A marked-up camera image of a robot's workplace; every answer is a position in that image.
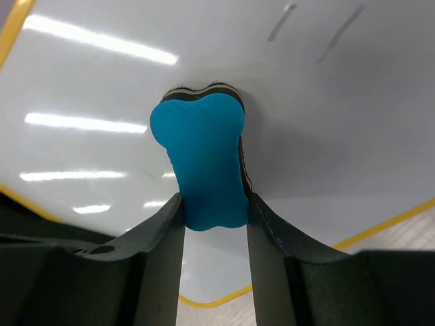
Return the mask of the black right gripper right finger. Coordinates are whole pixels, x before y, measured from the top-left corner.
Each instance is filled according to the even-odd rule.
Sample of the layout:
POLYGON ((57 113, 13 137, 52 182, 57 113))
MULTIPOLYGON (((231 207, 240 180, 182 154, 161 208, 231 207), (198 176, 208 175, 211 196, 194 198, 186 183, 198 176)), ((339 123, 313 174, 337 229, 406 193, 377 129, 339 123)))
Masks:
POLYGON ((247 224, 259 325, 433 325, 434 253, 347 254, 311 238, 253 193, 247 224))

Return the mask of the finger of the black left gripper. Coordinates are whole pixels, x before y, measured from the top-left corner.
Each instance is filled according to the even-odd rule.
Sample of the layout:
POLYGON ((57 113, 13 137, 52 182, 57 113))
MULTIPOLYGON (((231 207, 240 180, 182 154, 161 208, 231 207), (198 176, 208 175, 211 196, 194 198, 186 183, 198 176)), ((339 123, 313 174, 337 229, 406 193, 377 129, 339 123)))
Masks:
POLYGON ((72 225, 48 221, 1 194, 1 234, 29 238, 57 238, 104 244, 111 236, 72 225))

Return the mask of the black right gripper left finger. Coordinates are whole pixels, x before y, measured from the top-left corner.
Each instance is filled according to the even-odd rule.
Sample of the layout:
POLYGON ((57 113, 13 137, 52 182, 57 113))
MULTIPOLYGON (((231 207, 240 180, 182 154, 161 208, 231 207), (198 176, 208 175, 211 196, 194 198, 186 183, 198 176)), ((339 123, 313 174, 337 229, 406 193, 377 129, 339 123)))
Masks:
POLYGON ((174 325, 184 234, 179 194, 104 244, 1 234, 1 324, 174 325))

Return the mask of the yellow framed whiteboard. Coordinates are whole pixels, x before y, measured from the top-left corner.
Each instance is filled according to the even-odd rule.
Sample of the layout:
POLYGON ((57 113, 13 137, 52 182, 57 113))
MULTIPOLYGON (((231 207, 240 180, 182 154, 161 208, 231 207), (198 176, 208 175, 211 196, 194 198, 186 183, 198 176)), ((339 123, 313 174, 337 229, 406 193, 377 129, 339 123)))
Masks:
POLYGON ((6 1, 1 191, 121 235, 177 190, 152 109, 245 103, 253 189, 341 249, 434 206, 433 1, 6 1))

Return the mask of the blue bone shaped eraser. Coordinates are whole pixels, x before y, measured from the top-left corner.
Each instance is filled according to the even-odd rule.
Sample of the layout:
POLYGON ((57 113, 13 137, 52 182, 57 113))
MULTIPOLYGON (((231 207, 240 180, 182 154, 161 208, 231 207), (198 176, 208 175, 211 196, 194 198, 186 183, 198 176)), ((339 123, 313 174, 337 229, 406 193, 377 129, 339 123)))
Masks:
POLYGON ((243 161, 244 126, 243 99, 225 83, 175 88, 152 110, 150 128, 172 164, 187 228, 247 224, 251 185, 243 161))

